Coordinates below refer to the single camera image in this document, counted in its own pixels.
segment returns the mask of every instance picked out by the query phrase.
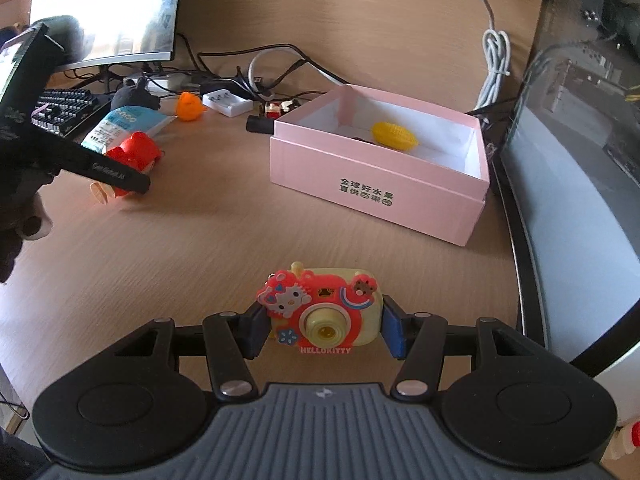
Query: pink box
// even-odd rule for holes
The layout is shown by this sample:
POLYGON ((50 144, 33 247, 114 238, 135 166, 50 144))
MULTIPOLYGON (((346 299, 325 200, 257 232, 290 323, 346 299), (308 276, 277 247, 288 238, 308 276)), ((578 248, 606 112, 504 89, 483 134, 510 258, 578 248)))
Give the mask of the pink box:
POLYGON ((479 121, 380 90, 344 85, 275 121, 271 181, 464 246, 484 207, 489 172, 479 121), (420 145, 372 140, 400 124, 420 145))

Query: bundled white cable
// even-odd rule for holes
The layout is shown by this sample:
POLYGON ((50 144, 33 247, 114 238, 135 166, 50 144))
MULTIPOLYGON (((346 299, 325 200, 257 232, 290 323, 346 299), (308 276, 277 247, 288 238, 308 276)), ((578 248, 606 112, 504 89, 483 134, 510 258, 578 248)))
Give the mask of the bundled white cable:
MULTIPOLYGON (((267 50, 261 50, 260 52, 258 52, 255 57, 251 60, 251 63, 249 63, 249 70, 247 71, 247 79, 249 80, 249 84, 251 85, 251 88, 254 89, 255 92, 259 92, 260 90, 258 89, 258 86, 255 83, 254 80, 254 70, 255 70, 255 63, 258 61, 258 59, 260 59, 262 56, 264 56, 266 53, 268 52, 274 52, 274 51, 280 51, 280 52, 290 52, 295 54, 296 56, 300 57, 300 54, 297 53, 295 50, 293 50, 292 48, 289 48, 287 46, 283 46, 283 47, 278 47, 278 48, 268 48, 267 50)), ((335 83, 337 85, 341 85, 342 83, 340 81, 338 81, 336 78, 330 76, 329 74, 327 74, 326 72, 324 72, 323 70, 320 70, 319 68, 315 67, 314 68, 316 70, 318 70, 319 73, 321 73, 325 78, 327 78, 329 81, 331 81, 332 83, 335 83)))
POLYGON ((494 10, 488 0, 482 0, 489 14, 489 28, 482 35, 482 50, 486 59, 487 76, 478 95, 476 108, 495 103, 500 93, 502 79, 510 75, 511 42, 503 30, 495 30, 494 10))

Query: black plush toy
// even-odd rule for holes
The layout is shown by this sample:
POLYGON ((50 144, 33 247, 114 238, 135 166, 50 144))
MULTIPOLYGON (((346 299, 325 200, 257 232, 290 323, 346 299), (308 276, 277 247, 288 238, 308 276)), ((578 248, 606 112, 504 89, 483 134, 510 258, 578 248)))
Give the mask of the black plush toy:
POLYGON ((125 79, 124 86, 116 92, 111 101, 111 110, 123 106, 142 106, 158 110, 160 98, 152 95, 146 88, 146 77, 138 78, 138 84, 133 79, 125 79))

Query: silver screw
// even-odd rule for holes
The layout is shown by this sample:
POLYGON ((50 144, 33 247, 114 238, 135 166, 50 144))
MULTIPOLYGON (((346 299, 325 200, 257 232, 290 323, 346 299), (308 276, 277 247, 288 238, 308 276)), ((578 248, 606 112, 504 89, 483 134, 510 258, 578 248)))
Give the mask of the silver screw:
POLYGON ((422 381, 407 379, 396 384, 396 391, 405 397, 417 397, 425 394, 429 387, 422 381))
POLYGON ((220 391, 227 397, 240 397, 253 390, 254 387, 247 381, 227 381, 220 386, 220 391))

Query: hello kitty toy camera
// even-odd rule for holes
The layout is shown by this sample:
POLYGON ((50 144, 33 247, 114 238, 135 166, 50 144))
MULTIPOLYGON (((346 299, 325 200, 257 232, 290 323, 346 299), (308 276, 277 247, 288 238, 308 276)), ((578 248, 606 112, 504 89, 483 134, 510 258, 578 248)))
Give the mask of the hello kitty toy camera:
POLYGON ((348 354, 380 332, 382 293, 370 272, 360 269, 305 269, 272 274, 258 291, 279 343, 301 353, 348 354))

